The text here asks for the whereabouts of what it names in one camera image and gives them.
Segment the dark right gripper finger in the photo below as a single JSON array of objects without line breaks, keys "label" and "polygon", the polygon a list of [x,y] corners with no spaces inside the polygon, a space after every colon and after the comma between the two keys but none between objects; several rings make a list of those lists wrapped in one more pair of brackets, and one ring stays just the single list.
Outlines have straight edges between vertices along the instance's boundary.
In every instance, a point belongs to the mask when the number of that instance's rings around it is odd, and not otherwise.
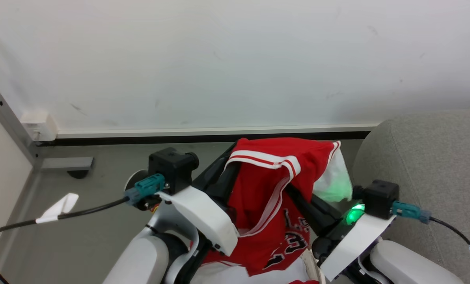
[{"label": "dark right gripper finger", "polygon": [[312,216],[314,218],[341,218],[352,206],[350,202],[327,202],[312,195]]},{"label": "dark right gripper finger", "polygon": [[325,237],[330,233],[331,205],[315,195],[312,196],[311,201],[307,201],[293,185],[287,185],[285,192],[316,236]]}]

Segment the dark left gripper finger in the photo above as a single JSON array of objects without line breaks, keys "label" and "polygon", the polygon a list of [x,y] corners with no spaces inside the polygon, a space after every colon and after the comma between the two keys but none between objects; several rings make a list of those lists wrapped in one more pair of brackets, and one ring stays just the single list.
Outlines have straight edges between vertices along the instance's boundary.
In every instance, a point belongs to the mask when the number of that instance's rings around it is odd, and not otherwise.
[{"label": "dark left gripper finger", "polygon": [[207,195],[222,208],[228,208],[228,201],[240,172],[241,163],[228,163],[217,181],[207,189]]},{"label": "dark left gripper finger", "polygon": [[210,185],[213,185],[220,174],[228,165],[228,160],[237,144],[232,144],[224,153],[222,153],[212,164],[210,164],[198,177],[192,180],[192,186],[201,191],[206,191]]}]

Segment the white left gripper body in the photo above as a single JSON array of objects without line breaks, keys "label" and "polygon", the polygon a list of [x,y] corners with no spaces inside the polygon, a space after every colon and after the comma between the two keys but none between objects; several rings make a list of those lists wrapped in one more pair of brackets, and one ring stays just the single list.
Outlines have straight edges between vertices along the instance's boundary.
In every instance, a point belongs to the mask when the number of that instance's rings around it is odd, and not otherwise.
[{"label": "white left gripper body", "polygon": [[227,256],[237,246],[239,233],[232,220],[205,192],[188,186],[173,195],[158,192],[163,201],[172,202],[179,215],[186,218],[195,228]]}]

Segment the white right gripper body, green band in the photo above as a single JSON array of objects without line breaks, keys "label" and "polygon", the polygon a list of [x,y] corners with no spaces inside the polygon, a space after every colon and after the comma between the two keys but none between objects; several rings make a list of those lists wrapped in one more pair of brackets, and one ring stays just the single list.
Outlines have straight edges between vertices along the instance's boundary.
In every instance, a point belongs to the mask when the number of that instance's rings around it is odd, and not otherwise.
[{"label": "white right gripper body, green band", "polygon": [[312,253],[323,280],[333,282],[345,276],[351,282],[388,282],[363,262],[395,217],[380,219],[366,214],[364,209],[362,204],[354,205],[313,241]]}]

